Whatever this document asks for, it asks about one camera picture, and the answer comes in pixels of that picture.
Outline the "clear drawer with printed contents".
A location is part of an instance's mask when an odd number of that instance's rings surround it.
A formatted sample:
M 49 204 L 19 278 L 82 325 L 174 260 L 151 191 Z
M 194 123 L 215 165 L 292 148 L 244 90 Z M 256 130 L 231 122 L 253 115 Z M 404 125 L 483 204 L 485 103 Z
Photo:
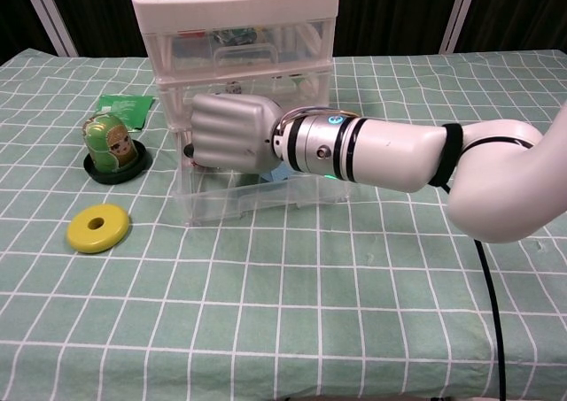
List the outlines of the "clear drawer with printed contents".
M 149 35 L 157 78 L 216 80 L 233 75 L 319 69 L 331 62 L 334 19 Z

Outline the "green nesting doll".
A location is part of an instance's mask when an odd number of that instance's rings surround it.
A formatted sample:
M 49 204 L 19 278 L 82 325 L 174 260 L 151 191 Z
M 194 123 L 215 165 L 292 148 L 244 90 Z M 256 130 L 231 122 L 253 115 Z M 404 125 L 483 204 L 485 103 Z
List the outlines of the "green nesting doll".
M 126 126 L 109 112 L 90 117 L 82 126 L 82 136 L 94 167 L 103 174 L 123 171 L 138 157 Z

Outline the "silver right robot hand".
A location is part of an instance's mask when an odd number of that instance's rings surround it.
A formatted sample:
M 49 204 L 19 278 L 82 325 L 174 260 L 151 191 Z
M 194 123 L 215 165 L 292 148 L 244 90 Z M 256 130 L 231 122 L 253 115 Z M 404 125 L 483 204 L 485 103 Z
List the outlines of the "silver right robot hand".
M 279 166 L 272 139 L 282 108 L 256 95 L 197 94 L 192 102 L 192 158 L 200 166 L 263 174 Z

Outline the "clear drawer with yellow contents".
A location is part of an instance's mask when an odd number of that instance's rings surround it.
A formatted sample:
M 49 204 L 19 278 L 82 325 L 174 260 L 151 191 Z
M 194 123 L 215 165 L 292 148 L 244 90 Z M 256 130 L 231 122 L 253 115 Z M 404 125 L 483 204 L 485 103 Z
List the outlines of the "clear drawer with yellow contents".
M 296 73 L 228 77 L 210 81 L 159 82 L 157 89 L 172 131 L 191 129 L 193 98 L 197 94 L 239 94 L 265 96 L 289 111 L 308 105 L 330 103 L 332 67 L 307 69 Z

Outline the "white plastic drawer cabinet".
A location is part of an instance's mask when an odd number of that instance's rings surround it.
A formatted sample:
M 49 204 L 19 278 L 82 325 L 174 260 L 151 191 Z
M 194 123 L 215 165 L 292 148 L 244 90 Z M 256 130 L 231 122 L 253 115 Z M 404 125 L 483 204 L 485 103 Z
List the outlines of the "white plastic drawer cabinet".
M 149 35 L 283 25 L 319 19 L 334 19 L 336 23 L 338 2 L 339 0 L 132 0 L 145 48 L 145 39 Z M 179 81 L 163 81 L 155 73 L 154 76 L 156 84 Z

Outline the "white frame post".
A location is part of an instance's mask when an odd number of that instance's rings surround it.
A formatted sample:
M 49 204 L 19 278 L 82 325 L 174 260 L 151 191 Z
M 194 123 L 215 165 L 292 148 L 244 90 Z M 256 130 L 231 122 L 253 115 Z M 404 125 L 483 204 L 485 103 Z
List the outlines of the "white frame post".
M 30 0 L 51 45 L 61 57 L 78 57 L 78 51 L 54 0 Z
M 454 53 L 454 49 L 459 40 L 471 2 L 472 0 L 454 0 L 446 30 L 439 47 L 439 54 L 445 55 Z

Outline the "green foil packet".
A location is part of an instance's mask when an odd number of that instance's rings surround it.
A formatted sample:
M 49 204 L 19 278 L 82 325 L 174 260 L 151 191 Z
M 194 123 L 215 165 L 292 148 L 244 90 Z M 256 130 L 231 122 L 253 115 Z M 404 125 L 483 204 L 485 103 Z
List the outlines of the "green foil packet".
M 129 132 L 139 132 L 144 128 L 153 102 L 153 96 L 102 95 L 96 113 L 110 113 L 118 117 Z

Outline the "green checked tablecloth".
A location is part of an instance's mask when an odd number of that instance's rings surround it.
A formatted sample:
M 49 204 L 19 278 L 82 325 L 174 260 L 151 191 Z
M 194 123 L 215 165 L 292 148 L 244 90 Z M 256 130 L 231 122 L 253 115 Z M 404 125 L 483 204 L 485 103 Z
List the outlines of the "green checked tablecloth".
M 189 227 L 161 106 L 147 172 L 108 187 L 82 168 L 98 98 L 154 91 L 144 58 L 0 65 L 0 401 L 497 394 L 485 279 L 443 191 L 355 186 Z M 67 226 L 96 204 L 128 232 L 76 251 Z

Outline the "black curtain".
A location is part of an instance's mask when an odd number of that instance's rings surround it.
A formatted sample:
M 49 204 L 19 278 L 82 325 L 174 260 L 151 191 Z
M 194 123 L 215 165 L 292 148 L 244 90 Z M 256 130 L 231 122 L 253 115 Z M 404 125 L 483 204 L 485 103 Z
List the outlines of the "black curtain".
M 339 0 L 335 57 L 439 52 L 454 0 Z
M 131 0 L 54 0 L 80 57 L 147 56 Z
M 471 0 L 454 50 L 567 54 L 567 0 Z
M 26 49 L 56 55 L 30 0 L 0 0 L 0 65 Z

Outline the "clear drawer with blue contents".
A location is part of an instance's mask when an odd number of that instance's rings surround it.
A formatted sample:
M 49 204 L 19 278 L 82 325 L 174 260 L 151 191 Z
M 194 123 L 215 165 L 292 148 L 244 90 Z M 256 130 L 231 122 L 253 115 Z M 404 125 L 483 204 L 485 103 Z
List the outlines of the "clear drawer with blue contents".
M 173 196 L 188 224 L 206 224 L 235 218 L 259 209 L 346 201 L 352 186 L 344 181 L 300 174 L 285 163 L 276 169 L 290 173 L 284 181 L 267 182 L 257 174 L 204 168 L 193 162 L 190 132 L 174 134 L 179 158 Z

